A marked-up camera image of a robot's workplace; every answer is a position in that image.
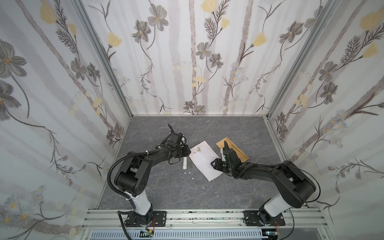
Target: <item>gray table surface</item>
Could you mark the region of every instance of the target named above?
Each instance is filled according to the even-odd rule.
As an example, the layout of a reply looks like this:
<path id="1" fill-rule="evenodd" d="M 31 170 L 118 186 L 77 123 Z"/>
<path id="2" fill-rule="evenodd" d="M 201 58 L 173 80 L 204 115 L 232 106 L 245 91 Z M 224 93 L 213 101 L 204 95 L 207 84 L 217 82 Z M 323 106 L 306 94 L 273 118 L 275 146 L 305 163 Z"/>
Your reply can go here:
<path id="1" fill-rule="evenodd" d="M 216 143 L 228 137 L 250 158 L 248 161 L 280 163 L 263 118 L 235 116 L 133 117 L 118 158 L 129 151 L 154 149 L 168 135 L 168 123 L 174 131 L 186 136 L 190 148 L 206 141 L 221 157 Z M 120 165 L 114 169 L 112 180 L 119 168 Z M 154 209 L 258 208 L 278 193 L 271 182 L 236 180 L 225 173 L 208 182 L 189 158 L 186 170 L 182 169 L 182 161 L 173 165 L 162 162 L 152 167 L 146 192 Z M 99 209 L 131 209 L 131 205 L 106 186 Z"/>

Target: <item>floral wallpaper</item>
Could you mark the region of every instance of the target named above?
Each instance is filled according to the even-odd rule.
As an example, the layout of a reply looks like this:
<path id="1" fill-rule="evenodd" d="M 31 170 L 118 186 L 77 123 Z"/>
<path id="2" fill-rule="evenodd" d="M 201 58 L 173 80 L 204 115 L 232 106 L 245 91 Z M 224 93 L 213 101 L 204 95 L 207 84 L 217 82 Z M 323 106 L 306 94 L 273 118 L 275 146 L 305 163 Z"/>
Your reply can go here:
<path id="1" fill-rule="evenodd" d="M 128 118 L 73 6 L 0 3 L 0 231 L 80 239 Z"/>
<path id="2" fill-rule="evenodd" d="M 134 114 L 201 115 L 266 114 L 326 1 L 83 4 Z"/>
<path id="3" fill-rule="evenodd" d="M 384 4 L 341 1 L 269 116 L 339 240 L 382 239 Z"/>

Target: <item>black mounting plate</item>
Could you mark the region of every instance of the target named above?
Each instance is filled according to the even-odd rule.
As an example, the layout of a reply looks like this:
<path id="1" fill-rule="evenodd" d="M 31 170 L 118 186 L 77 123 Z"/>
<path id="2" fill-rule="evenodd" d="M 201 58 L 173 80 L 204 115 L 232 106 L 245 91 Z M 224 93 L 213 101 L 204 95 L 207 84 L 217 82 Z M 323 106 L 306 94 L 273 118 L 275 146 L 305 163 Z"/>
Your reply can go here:
<path id="1" fill-rule="evenodd" d="M 257 210 L 256 211 L 246 210 L 246 211 L 243 211 L 243 213 L 244 213 L 243 222 L 247 226 L 259 226 L 259 227 L 262 226 L 262 224 L 259 222 L 257 217 L 257 213 L 258 213 Z M 283 217 L 283 214 L 279 214 L 274 218 L 274 220 L 279 224 L 279 226 L 285 226 L 285 221 L 284 221 L 284 218 L 282 217 Z M 271 223 L 269 226 L 277 226 L 276 222 Z"/>
<path id="2" fill-rule="evenodd" d="M 165 227 L 167 220 L 166 211 L 153 211 L 152 217 L 155 219 L 155 227 Z M 130 214 L 128 214 L 124 224 L 126 227 L 143 227 L 141 224 L 137 223 L 134 211 L 131 211 Z"/>

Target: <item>white paper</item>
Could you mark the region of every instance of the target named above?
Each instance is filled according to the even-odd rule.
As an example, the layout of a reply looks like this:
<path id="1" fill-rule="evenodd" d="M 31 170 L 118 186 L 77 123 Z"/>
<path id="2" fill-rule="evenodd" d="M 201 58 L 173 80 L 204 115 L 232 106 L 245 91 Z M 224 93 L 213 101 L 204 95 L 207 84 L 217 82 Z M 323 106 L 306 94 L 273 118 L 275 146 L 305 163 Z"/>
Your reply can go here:
<path id="1" fill-rule="evenodd" d="M 215 170 L 211 166 L 211 162 L 219 157 L 206 141 L 199 143 L 191 148 L 191 154 L 189 157 L 197 169 L 200 170 L 200 172 L 207 178 L 208 181 L 217 178 L 220 174 L 223 173 Z"/>

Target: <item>brown envelope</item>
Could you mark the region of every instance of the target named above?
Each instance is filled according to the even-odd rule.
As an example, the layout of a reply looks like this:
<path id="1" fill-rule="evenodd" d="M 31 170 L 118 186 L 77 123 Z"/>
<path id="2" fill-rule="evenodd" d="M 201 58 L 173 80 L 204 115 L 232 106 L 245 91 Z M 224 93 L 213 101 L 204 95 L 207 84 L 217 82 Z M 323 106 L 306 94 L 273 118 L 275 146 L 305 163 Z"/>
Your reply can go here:
<path id="1" fill-rule="evenodd" d="M 229 138 L 225 137 L 223 140 L 221 140 L 220 142 L 218 142 L 216 145 L 220 148 L 220 149 L 223 149 L 224 148 L 224 141 L 227 141 L 228 143 L 228 147 L 229 148 L 232 148 L 233 150 L 235 150 L 237 156 L 240 158 L 241 162 L 245 162 L 249 159 L 249 157 L 247 155 L 245 155 L 245 153 L 243 153 L 243 151 L 241 151 L 231 140 L 229 140 Z"/>

